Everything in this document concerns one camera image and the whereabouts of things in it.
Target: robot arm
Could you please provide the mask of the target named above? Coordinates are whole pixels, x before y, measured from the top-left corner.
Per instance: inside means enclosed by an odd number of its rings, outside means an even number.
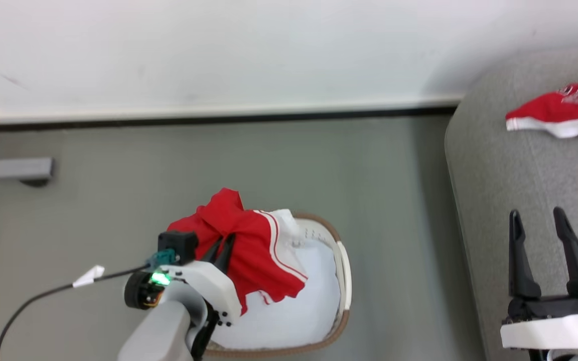
[[[578,238],[561,208],[554,208],[553,215],[568,265],[568,295],[542,296],[525,254],[521,215],[518,211],[510,213],[509,295],[512,301],[501,327],[501,341],[503,347],[528,350],[532,361],[551,359],[550,350],[578,349]]]
[[[136,272],[124,288],[133,308],[153,308],[122,347],[117,361],[198,361],[216,325],[231,326],[241,313],[236,288],[226,276],[233,237],[216,242],[195,260],[193,233],[162,233],[158,251],[174,249],[176,264]]]

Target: baseboard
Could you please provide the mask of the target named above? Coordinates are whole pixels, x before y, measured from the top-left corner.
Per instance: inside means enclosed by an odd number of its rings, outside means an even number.
[[[302,121],[386,116],[451,115],[460,96],[425,102],[356,103],[317,107],[255,107],[225,109],[149,109],[99,112],[0,113],[0,132],[113,126],[161,126],[262,121]]]

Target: gray upholstery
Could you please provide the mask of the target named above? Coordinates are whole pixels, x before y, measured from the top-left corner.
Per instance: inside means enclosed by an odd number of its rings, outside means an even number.
[[[543,295],[565,294],[568,272],[552,208],[578,235],[578,137],[507,132],[505,113],[568,82],[578,82],[578,50],[518,57],[483,76],[459,105],[446,153],[489,361],[527,359],[501,347],[507,313],[508,214],[517,208],[534,279]]]

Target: red cloth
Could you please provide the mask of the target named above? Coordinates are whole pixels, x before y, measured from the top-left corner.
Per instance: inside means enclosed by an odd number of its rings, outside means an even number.
[[[541,129],[556,137],[578,135],[578,83],[568,84],[512,110],[506,116],[507,130]]]
[[[244,210],[238,192],[223,188],[194,215],[170,224],[168,231],[195,232],[200,244],[195,251],[200,259],[222,236],[236,234],[227,276],[236,286],[242,314],[247,311],[246,295],[268,293],[274,302],[296,297],[307,277],[282,263],[273,242],[280,234],[278,223],[268,213]]]

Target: white wall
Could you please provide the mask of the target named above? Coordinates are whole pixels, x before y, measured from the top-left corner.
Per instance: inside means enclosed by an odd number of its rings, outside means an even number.
[[[456,101],[571,0],[0,0],[0,123]]]

